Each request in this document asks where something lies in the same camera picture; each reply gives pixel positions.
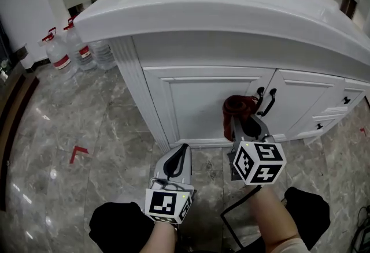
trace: black and white marker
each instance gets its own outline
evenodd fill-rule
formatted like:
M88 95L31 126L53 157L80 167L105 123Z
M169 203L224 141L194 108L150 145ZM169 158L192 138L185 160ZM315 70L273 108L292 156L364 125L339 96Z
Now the black and white marker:
M273 184L286 159L279 143L242 141L233 164L246 185Z
M154 221L181 224L190 206L189 192L146 190L145 214Z

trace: white bathroom vanity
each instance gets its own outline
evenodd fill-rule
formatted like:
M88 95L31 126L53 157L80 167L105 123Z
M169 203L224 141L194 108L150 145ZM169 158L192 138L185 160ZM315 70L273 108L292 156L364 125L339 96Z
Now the white bathroom vanity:
M333 0L98 0L75 19L109 39L162 151L229 146L222 105L257 95L277 142L319 137L370 90L370 39Z

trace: red label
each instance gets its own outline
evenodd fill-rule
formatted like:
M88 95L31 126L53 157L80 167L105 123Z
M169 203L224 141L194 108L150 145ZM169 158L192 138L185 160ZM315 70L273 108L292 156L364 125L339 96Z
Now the red label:
M79 50L80 52L80 55L82 58L85 58L87 56L89 56L91 53L90 51L88 50L88 46L84 47L83 49Z
M53 63L53 65L57 69L62 69L64 67L66 67L70 62L71 62L71 60L69 59L68 55L66 55L63 58L61 58L58 62Z

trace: black cable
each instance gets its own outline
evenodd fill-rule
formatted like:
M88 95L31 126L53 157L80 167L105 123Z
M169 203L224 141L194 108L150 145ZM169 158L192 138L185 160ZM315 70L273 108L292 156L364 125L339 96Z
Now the black cable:
M244 198L242 198L241 200L237 201L235 204L232 204L229 208L225 209L225 211L223 211L221 213L221 219L224 221L226 227L230 231L232 237L234 238L234 240L236 241L236 243L238 244L238 246L240 247L240 249L244 249L244 247L243 247L242 243L239 241L239 239L236 236L235 232L232 230L230 224L227 222L227 220L225 218L225 214L228 213L228 212L230 212L232 209L240 206L242 203L244 203L246 200L248 200L251 196L255 195L261 188L262 188L262 186L258 185L255 189L253 189L251 192L249 192L249 194L247 194Z
M357 241L357 238L358 238L358 235L360 234L360 232L368 225L368 223L370 222L370 217L367 216L365 218L365 220L362 222L361 225L358 225L359 223L359 217L360 217L360 213L363 209L366 209L367 211L367 215L369 214L369 210L370 210L370 206L367 206L367 207L361 207L360 210L358 211L358 214L357 214L357 230L352 238L352 241L351 241L351 248L352 250L354 250L356 253L365 253L363 250L362 251L358 251L356 248L355 248L355 245L356 245L356 241Z
M158 182L159 184L161 184L162 185L162 189L164 189L164 190L166 190L166 187L167 186L170 186L170 185L172 185L172 186L174 186L174 187L176 187L176 191L178 191L178 190L181 190L181 191L184 191L185 189L183 188L183 187L181 187L181 186L179 186L178 184L176 184L176 183L174 183L174 182L167 182L166 180L164 180L164 179L158 179L158 178L154 178L152 181L151 181L151 184L150 184L150 186L152 186L153 184L152 184L152 182Z

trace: gray marble floor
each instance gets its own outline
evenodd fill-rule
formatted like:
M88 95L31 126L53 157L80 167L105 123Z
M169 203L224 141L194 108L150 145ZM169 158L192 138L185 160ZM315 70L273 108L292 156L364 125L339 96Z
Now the gray marble floor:
M93 211L105 202L144 205L145 188L161 153L118 71L78 73L60 83L50 66L21 120L7 180L6 213L0 212L5 252L100 252L89 238ZM310 146L283 143L287 166L273 186L280 198L294 186L321 195L331 226L312 252L347 252L357 212L370 204L370 110L365 100ZM78 154L70 164L75 145ZM240 199L230 180L224 148L193 150L195 202L181 229L194 247L235 248L220 213ZM258 227L247 203L228 216L243 244Z

